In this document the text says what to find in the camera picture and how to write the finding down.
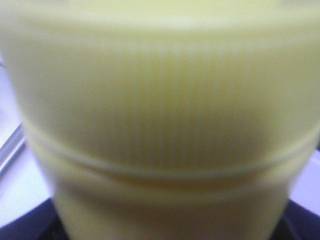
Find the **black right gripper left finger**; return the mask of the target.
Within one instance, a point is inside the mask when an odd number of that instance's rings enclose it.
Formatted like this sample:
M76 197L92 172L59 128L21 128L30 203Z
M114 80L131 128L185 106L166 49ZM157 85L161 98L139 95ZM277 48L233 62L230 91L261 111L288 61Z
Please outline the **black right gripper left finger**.
M65 230L49 198L0 228L2 240L64 240Z

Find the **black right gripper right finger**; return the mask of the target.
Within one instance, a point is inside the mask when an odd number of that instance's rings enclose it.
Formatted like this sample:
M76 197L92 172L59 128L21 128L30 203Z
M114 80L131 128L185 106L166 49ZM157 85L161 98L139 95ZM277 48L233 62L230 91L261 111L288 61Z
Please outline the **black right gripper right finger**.
M279 223L280 240L320 240L320 217L289 201Z

